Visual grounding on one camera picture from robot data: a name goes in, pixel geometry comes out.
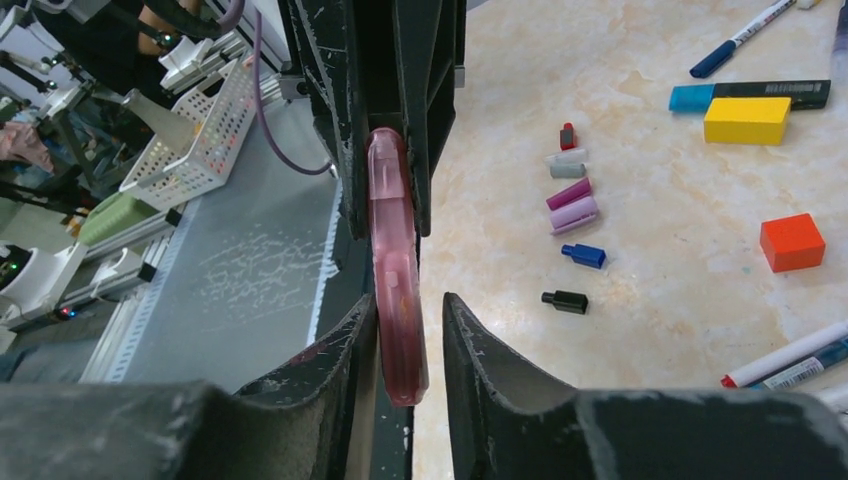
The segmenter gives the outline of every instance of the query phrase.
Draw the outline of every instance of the pink plastic ring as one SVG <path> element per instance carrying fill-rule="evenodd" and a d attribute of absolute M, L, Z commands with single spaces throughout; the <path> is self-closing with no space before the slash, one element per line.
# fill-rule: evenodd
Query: pink plastic ring
<path fill-rule="evenodd" d="M 392 404 L 406 407 L 418 404 L 430 384 L 406 145 L 394 130 L 378 128 L 367 148 L 383 379 Z"/>

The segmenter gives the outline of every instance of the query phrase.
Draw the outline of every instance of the white plastic basket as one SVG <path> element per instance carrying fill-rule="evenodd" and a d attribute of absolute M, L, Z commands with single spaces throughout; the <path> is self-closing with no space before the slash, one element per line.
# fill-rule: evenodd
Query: white plastic basket
<path fill-rule="evenodd" d="M 154 135 L 120 191 L 167 210 L 227 183 L 256 114 L 250 73 L 242 60 L 233 60 L 186 92 L 171 111 L 203 122 L 188 153 L 178 156 Z M 221 78 L 218 94 L 206 96 L 203 91 Z"/>

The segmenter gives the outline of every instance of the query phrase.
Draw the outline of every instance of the red block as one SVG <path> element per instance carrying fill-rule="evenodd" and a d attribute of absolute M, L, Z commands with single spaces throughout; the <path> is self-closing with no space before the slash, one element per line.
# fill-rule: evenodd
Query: red block
<path fill-rule="evenodd" d="M 774 273 L 818 267 L 825 242 L 809 213 L 764 222 L 760 246 Z"/>

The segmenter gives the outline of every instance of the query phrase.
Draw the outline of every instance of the black marker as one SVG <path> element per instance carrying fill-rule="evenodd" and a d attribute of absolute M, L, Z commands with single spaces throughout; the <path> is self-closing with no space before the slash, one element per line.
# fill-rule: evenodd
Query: black marker
<path fill-rule="evenodd" d="M 682 85 L 671 90 L 668 109 L 675 113 L 705 113 L 714 98 L 789 97 L 792 110 L 815 110 L 827 105 L 828 96 L 830 80 Z"/>

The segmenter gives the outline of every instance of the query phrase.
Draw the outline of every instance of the magenta marker cap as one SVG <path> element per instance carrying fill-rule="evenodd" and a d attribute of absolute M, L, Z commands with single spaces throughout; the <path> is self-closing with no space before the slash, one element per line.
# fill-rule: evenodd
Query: magenta marker cap
<path fill-rule="evenodd" d="M 589 177 L 584 177 L 574 185 L 545 200 L 545 202 L 547 202 L 548 208 L 554 211 L 591 194 L 592 184 L 589 183 Z"/>

